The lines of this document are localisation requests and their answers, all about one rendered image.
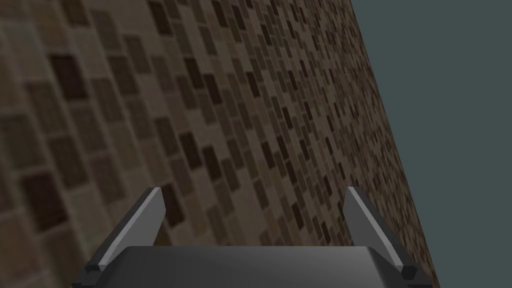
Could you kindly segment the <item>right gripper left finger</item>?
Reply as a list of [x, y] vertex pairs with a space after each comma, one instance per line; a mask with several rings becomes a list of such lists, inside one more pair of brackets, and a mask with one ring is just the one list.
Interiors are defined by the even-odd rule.
[[104, 271], [127, 247], [152, 246], [165, 214], [162, 188], [147, 188], [95, 251], [85, 271]]

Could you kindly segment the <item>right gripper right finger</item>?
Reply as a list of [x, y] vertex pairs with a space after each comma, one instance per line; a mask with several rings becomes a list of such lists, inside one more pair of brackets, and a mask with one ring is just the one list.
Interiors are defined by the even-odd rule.
[[361, 188], [346, 188], [342, 211], [354, 245], [376, 250], [403, 279], [418, 275], [417, 264]]

